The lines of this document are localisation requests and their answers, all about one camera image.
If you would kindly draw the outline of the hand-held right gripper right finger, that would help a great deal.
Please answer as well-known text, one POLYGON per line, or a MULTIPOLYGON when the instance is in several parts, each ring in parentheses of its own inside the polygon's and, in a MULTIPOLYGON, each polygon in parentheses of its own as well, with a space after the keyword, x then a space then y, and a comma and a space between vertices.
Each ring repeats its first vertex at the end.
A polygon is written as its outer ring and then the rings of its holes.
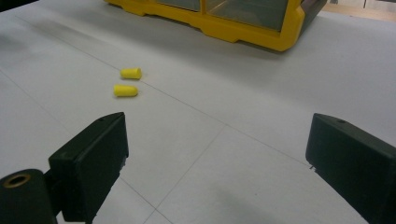
POLYGON ((396 147, 345 120, 316 113, 305 157, 369 224, 396 224, 396 147))

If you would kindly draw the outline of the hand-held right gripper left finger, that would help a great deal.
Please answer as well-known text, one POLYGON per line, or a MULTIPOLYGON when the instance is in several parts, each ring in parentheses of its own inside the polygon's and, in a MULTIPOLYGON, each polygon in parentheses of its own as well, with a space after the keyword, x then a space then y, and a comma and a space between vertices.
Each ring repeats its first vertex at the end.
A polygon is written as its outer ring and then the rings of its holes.
POLYGON ((53 153, 49 177, 64 219, 91 224, 128 157, 122 112, 97 119, 53 153))

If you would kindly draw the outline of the yellow drawer organizer cabinet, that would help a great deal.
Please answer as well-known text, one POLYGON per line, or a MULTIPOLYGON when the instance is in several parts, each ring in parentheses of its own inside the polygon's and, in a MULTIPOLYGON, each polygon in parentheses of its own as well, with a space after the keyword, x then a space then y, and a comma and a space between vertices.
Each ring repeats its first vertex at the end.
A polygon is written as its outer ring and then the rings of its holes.
POLYGON ((228 42, 293 47, 328 0, 105 0, 127 12, 186 23, 228 42))

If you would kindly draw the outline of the yellow foam earplug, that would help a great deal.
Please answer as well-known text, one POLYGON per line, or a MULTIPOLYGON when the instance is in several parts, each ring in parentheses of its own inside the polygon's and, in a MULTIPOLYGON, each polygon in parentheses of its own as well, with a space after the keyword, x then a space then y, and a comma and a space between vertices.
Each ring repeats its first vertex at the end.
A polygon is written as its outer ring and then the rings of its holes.
POLYGON ((138 88, 128 85, 115 85, 113 93, 117 97, 135 97, 138 94, 138 88))
POLYGON ((120 70, 120 76, 126 79, 140 79, 142 77, 142 71, 139 67, 124 68, 120 70))

